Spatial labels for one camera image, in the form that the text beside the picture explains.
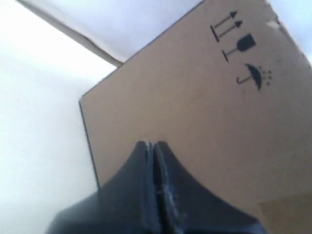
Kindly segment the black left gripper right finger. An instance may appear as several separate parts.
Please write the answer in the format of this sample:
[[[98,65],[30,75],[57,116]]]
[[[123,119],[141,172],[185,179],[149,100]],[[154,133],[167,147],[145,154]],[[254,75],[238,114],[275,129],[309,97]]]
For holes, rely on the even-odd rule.
[[[168,234],[265,234],[255,217],[230,205],[201,185],[169,145],[154,145],[154,183]]]

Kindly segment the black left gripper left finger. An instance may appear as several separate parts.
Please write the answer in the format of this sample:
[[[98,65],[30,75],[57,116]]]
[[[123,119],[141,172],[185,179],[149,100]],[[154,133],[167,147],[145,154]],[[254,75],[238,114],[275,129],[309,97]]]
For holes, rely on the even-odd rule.
[[[48,234],[157,234],[153,147],[139,141],[96,193],[59,212]]]

